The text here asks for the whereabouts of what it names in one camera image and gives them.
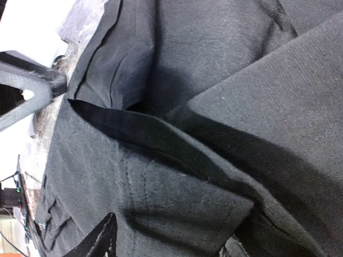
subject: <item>floor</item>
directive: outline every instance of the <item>floor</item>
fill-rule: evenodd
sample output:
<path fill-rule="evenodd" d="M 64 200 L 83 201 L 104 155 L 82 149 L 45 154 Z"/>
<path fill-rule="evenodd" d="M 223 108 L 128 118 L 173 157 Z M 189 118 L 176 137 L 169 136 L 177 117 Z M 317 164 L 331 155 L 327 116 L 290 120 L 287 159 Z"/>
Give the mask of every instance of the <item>floor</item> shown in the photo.
<path fill-rule="evenodd" d="M 66 56 L 55 63 L 55 68 L 70 77 L 78 59 L 92 38 L 103 14 L 107 0 L 76 0 L 64 22 L 59 35 L 69 43 Z M 39 199 L 39 189 L 47 163 L 51 138 L 61 106 L 62 97 L 34 116 L 33 138 L 26 139 L 26 150 L 21 156 L 20 165 L 28 188 L 28 201 L 32 216 Z"/>

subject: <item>black plastic piece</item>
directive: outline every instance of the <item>black plastic piece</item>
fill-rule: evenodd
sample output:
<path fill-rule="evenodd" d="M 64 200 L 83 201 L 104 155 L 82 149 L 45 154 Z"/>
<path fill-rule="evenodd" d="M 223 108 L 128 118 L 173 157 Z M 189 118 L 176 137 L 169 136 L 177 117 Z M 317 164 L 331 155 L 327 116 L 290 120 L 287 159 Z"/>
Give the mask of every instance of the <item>black plastic piece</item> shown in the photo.
<path fill-rule="evenodd" d="M 20 193 L 17 192 L 15 188 L 5 188 L 4 190 L 1 190 L 2 195 L 2 203 L 1 207 L 5 207 L 7 209 L 13 208 L 13 207 L 20 207 L 21 203 L 21 197 Z"/>
<path fill-rule="evenodd" d="M 115 257 L 117 219 L 109 213 L 86 238 L 64 257 Z"/>

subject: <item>gray cloth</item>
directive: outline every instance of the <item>gray cloth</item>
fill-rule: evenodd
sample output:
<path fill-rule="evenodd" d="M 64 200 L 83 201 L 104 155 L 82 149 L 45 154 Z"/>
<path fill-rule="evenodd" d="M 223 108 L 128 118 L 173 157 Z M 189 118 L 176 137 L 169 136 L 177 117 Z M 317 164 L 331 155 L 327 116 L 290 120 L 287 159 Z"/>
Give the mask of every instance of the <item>gray cloth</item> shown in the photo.
<path fill-rule="evenodd" d="M 343 2 L 290 3 L 106 4 L 51 144 L 48 256 L 108 212 L 119 257 L 214 256 L 233 233 L 237 256 L 343 255 Z"/>

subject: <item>white surface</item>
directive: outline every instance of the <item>white surface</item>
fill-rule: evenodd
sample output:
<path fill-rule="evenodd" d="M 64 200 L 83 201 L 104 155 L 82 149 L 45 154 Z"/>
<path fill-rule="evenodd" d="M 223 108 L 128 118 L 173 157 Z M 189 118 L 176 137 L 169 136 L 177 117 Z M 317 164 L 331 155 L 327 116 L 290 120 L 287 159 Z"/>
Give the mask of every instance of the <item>white surface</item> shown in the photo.
<path fill-rule="evenodd" d="M 13 175 L 17 170 L 18 155 L 24 149 L 31 120 L 32 115 L 0 132 L 0 180 Z M 5 187 L 15 188 L 13 179 L 2 182 L 2 188 Z"/>
<path fill-rule="evenodd" d="M 23 91 L 23 98 L 25 101 L 30 100 L 34 96 L 34 93 L 30 90 L 24 90 Z"/>
<path fill-rule="evenodd" d="M 75 0 L 8 0 L 0 22 L 0 52 L 15 51 L 51 67 L 68 44 L 57 32 Z"/>
<path fill-rule="evenodd" d="M 14 224 L 16 220 L 13 218 L 6 218 L 0 220 L 0 230 L 2 234 L 8 239 L 12 244 L 14 241 Z M 3 251 L 5 253 L 13 253 L 13 247 L 6 241 L 3 240 Z"/>

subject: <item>cable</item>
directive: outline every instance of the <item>cable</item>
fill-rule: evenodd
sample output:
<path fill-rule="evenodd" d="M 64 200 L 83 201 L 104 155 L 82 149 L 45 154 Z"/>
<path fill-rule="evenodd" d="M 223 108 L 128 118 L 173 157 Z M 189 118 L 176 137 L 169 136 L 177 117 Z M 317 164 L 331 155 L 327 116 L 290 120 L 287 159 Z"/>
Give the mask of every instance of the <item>cable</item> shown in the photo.
<path fill-rule="evenodd" d="M 42 184 L 41 181 L 39 181 L 38 179 L 36 179 L 35 177 L 33 177 L 32 175 L 30 175 L 30 174 L 27 173 L 26 171 L 25 171 L 25 175 L 26 175 L 27 177 L 29 177 L 29 178 L 32 178 L 34 181 L 38 182 L 39 184 Z"/>
<path fill-rule="evenodd" d="M 26 255 L 25 253 L 23 253 L 21 250 L 19 250 L 18 248 L 16 248 L 15 246 L 14 246 L 14 244 L 12 244 L 5 236 L 4 236 L 4 234 L 2 234 L 2 232 L 0 231 L 0 235 L 2 236 L 2 238 L 3 239 L 5 239 L 5 241 L 7 242 L 7 243 L 9 243 L 17 252 L 19 252 L 22 256 L 24 256 L 24 257 L 29 257 L 28 255 Z"/>
<path fill-rule="evenodd" d="M 15 175 L 18 175 L 18 174 L 19 174 L 19 173 L 16 171 L 16 173 L 14 173 L 12 176 L 9 176 L 9 177 L 7 177 L 7 178 L 1 180 L 0 183 L 3 182 L 3 181 L 5 181 L 5 180 L 8 180 L 8 179 L 10 179 L 10 178 L 13 178 Z"/>
<path fill-rule="evenodd" d="M 6 208 L 4 208 L 4 207 L 3 207 L 2 209 L 4 209 L 6 212 L 8 212 L 8 214 L 10 214 L 10 216 L 11 216 L 11 217 L 13 217 L 13 218 L 14 218 L 14 216 L 11 214 L 11 212 L 10 212 L 9 210 L 7 210 L 7 209 L 6 209 Z"/>

